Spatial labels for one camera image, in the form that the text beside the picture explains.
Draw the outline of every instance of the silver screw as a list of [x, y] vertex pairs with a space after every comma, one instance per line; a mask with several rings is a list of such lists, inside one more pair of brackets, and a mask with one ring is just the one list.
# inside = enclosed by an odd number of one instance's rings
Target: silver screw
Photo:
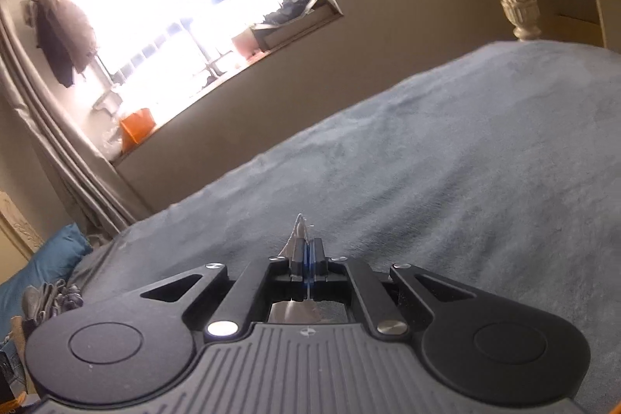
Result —
[[386, 320], [378, 324], [378, 332], [384, 335], [403, 335], [408, 331], [408, 326], [403, 321]]
[[214, 337], [228, 337], [239, 330], [233, 321], [214, 321], [207, 326], [207, 331]]

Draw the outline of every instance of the blue blanket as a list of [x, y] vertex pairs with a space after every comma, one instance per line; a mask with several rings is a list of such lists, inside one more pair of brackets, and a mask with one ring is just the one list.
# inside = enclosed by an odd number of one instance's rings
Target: blue blanket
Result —
[[621, 400], [621, 55], [483, 47], [133, 225], [77, 277], [88, 301], [207, 262], [236, 274], [280, 251], [298, 213], [330, 253], [412, 262], [568, 319], [592, 351], [578, 402]]

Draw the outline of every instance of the pillow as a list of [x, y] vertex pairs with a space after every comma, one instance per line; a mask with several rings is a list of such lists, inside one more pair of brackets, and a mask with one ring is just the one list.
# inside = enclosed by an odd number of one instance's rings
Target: pillow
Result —
[[10, 332], [10, 319], [24, 315], [22, 294], [26, 287], [67, 280], [82, 257], [91, 251], [75, 223], [63, 226], [39, 248], [26, 267], [0, 284], [0, 342]]

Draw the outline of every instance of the orange bag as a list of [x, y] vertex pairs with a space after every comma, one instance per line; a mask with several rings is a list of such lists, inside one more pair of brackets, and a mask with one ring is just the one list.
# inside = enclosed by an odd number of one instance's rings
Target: orange bag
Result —
[[126, 116], [119, 123], [122, 131], [123, 153], [139, 145], [155, 128], [155, 120], [149, 108], [142, 108]]

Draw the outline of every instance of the curtain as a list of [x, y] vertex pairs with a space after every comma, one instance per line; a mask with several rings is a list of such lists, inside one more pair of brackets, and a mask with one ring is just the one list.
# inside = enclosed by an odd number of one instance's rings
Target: curtain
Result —
[[111, 238], [151, 211], [73, 122], [37, 72], [0, 0], [0, 90], [26, 124], [69, 215], [85, 234]]

